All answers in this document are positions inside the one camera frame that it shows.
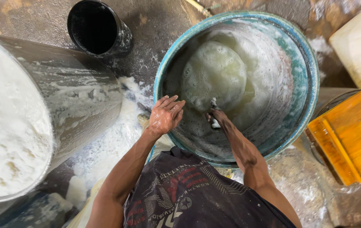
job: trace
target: person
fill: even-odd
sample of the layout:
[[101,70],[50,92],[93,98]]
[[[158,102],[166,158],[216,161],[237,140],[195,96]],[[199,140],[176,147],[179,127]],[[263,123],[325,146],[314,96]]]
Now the person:
[[211,110],[244,173],[244,185],[177,147],[144,166],[154,143],[182,120],[185,101],[177,98],[157,101],[150,125],[102,184],[87,228],[302,227],[261,153],[222,111]]

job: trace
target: yellow wooden board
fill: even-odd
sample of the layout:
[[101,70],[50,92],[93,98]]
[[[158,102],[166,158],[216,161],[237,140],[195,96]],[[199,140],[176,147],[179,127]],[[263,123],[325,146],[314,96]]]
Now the yellow wooden board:
[[341,181],[361,182],[361,91],[307,127]]

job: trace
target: black t-shirt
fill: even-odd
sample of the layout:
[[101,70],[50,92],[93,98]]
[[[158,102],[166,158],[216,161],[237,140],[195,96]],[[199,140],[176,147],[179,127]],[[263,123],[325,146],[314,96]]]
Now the black t-shirt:
[[124,205],[123,227],[287,227],[293,223],[254,190],[173,147],[143,168]]

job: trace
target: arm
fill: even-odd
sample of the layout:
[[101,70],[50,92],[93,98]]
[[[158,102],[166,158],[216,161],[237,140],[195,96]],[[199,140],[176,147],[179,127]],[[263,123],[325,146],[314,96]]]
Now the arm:
[[268,166],[259,150],[243,136],[223,111],[214,109],[211,111],[230,142],[231,150],[238,167],[244,173],[244,185],[253,189],[262,198],[273,204],[286,215],[296,227],[301,228],[300,219],[295,210],[286,197],[276,188],[270,178]]
[[133,147],[114,166],[93,202],[87,228],[122,227],[123,205],[136,184],[154,143],[182,119],[184,101],[162,97],[153,107],[150,125]]

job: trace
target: black cylinder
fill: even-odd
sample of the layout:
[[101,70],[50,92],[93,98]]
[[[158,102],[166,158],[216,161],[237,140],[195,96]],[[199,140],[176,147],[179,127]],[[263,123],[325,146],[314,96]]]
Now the black cylinder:
[[107,4],[98,0],[76,3],[67,25],[72,41],[89,55],[125,56],[133,47],[130,29]]

